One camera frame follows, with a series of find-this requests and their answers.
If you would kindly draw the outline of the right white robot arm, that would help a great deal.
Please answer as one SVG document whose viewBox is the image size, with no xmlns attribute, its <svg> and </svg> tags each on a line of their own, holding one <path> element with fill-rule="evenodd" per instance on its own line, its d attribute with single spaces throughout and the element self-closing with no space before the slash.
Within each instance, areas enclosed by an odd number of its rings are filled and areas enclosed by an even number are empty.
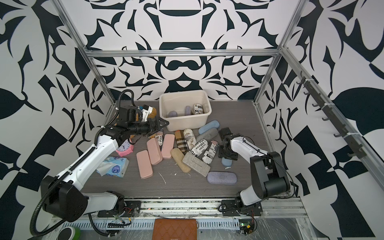
<svg viewBox="0 0 384 240">
<path fill-rule="evenodd" d="M 225 217 L 260 216 L 261 202 L 268 199 L 290 199 L 295 194 L 293 180 L 277 152 L 267 152 L 253 145 L 245 136 L 233 134 L 229 128 L 219 131 L 222 144 L 219 156 L 250 164 L 251 186 L 240 191 L 234 200 L 223 200 L 219 212 Z"/>
</svg>

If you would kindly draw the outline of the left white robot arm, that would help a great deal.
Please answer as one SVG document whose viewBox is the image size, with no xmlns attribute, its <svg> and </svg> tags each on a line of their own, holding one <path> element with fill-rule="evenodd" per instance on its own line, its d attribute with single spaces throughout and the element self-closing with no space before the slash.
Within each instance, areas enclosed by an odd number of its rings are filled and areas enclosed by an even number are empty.
<svg viewBox="0 0 384 240">
<path fill-rule="evenodd" d="M 47 176 L 42 180 L 42 198 L 30 221 L 32 236 L 47 235 L 63 223 L 74 222 L 83 215 L 91 219 L 93 213 L 108 211 L 120 218 L 125 213 L 126 205 L 122 194 L 108 191 L 84 195 L 81 192 L 92 173 L 131 136 L 149 137 L 169 125 L 168 121 L 158 117 L 148 105 L 138 107 L 131 102 L 129 108 L 123 108 L 121 99 L 125 93 L 133 94 L 133 91 L 124 90 L 120 93 L 115 115 L 107 125 L 101 126 L 91 147 L 55 177 Z M 41 210 L 61 220 L 40 232 L 37 230 L 37 220 Z"/>
</svg>

